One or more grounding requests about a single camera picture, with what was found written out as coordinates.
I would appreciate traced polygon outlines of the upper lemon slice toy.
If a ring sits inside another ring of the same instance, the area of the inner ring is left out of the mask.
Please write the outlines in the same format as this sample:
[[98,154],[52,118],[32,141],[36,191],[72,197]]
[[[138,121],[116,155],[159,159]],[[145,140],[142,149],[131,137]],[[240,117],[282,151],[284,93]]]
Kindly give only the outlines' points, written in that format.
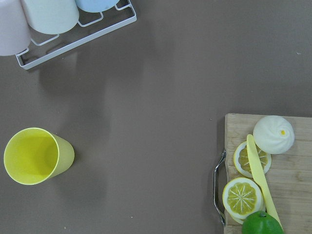
[[[264,151],[262,151],[258,146],[256,146],[257,153],[263,168],[264,173],[266,174],[272,164],[272,156]],[[234,166],[239,173],[243,176],[252,178],[252,172],[249,165],[248,154],[247,154],[247,142],[242,142],[234,152]]]

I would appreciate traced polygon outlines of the lemon slice toy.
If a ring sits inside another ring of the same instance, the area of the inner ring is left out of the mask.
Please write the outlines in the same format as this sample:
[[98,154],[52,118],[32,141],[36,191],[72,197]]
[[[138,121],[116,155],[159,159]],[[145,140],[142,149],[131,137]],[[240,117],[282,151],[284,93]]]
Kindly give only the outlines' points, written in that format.
[[[258,146],[256,146],[257,153],[263,168],[264,173],[266,174],[272,164],[272,156],[264,151],[262,151]],[[239,173],[243,176],[252,178],[252,172],[249,165],[248,154],[247,154],[247,142],[242,142],[234,152],[234,166]]]
[[249,178],[238,177],[226,184],[222,194],[225,210],[239,224],[266,206],[259,186]]

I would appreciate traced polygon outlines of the lower lemon slice toy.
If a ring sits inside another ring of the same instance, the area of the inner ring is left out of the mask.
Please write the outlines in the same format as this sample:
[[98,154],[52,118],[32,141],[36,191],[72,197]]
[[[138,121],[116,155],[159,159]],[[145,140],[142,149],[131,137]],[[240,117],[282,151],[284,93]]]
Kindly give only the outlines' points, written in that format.
[[222,194],[225,210],[239,224],[266,206],[259,186],[249,178],[238,177],[226,184]]

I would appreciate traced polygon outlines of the white steamed bun toy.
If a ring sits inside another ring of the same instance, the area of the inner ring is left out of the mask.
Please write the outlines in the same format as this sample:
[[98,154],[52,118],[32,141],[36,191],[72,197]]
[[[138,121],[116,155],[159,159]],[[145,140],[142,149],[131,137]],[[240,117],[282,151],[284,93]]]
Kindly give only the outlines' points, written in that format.
[[265,116],[254,126],[253,138],[255,144],[269,154],[283,154],[294,144],[292,125],[280,116]]

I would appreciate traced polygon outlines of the light blue plastic cup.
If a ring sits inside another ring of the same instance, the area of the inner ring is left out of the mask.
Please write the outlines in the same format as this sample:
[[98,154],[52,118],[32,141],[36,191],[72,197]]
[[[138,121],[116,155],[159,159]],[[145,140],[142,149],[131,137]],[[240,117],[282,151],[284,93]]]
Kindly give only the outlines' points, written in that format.
[[79,9],[89,13],[99,13],[114,7],[119,0],[75,0]]

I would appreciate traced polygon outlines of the yellow plastic cup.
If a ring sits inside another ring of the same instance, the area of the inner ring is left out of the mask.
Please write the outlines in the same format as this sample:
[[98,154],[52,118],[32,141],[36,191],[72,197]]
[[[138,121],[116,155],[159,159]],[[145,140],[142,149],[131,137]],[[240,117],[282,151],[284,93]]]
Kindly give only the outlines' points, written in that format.
[[23,185],[36,185],[65,172],[74,159],[74,148],[68,141],[37,127],[12,136],[3,157],[8,175]]

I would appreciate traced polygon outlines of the white plastic cup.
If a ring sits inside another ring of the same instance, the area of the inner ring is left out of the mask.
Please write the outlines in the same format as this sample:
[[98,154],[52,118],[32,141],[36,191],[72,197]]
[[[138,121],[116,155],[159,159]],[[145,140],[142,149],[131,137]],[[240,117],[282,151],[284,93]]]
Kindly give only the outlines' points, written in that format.
[[31,28],[44,34],[62,34],[79,20],[74,0],[22,0],[26,20]]

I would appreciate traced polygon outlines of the green lime toy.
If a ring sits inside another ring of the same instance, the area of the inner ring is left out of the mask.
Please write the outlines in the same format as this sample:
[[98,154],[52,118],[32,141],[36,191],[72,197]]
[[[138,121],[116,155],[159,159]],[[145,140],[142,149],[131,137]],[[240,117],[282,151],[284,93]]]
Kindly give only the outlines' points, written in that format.
[[243,234],[284,234],[279,222],[264,211],[249,215],[242,224]]

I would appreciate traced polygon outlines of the pink plastic cup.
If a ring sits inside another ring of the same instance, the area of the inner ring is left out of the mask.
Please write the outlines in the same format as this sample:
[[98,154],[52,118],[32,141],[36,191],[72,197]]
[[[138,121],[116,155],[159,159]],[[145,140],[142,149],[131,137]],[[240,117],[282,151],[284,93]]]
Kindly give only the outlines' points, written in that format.
[[19,0],[0,2],[0,55],[24,51],[31,42],[30,30]]

